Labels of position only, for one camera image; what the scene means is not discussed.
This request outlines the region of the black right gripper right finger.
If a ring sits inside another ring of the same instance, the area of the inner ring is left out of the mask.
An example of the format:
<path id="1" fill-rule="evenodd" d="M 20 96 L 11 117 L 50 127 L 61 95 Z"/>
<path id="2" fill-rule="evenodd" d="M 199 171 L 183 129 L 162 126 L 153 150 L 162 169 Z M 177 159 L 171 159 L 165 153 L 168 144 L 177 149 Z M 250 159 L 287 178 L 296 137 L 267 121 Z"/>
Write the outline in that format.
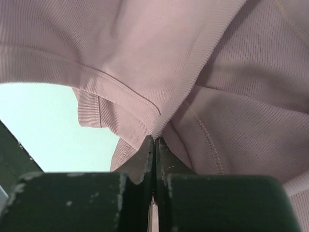
<path id="1" fill-rule="evenodd" d="M 200 175 L 155 141 L 158 226 L 161 232 L 297 232 L 292 206 L 275 178 Z"/>

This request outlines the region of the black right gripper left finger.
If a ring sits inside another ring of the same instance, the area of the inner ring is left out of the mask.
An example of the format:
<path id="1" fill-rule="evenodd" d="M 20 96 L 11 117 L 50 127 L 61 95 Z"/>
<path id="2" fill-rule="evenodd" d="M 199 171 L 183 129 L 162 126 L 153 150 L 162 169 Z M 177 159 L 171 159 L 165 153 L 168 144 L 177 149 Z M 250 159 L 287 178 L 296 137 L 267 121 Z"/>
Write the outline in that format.
<path id="1" fill-rule="evenodd" d="M 154 141 L 114 172 L 45 173 L 4 124 L 0 185 L 9 196 L 3 232 L 150 232 Z"/>

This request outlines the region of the pink tank top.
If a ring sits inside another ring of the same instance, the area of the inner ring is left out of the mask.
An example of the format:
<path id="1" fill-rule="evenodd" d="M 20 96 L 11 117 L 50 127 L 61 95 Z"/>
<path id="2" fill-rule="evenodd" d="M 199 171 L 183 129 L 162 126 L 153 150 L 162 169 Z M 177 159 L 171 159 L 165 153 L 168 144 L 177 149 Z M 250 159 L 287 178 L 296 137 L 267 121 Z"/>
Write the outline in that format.
<path id="1" fill-rule="evenodd" d="M 0 81 L 71 87 L 112 170 L 163 136 L 198 174 L 276 178 L 309 229 L 306 0 L 3 0 Z"/>

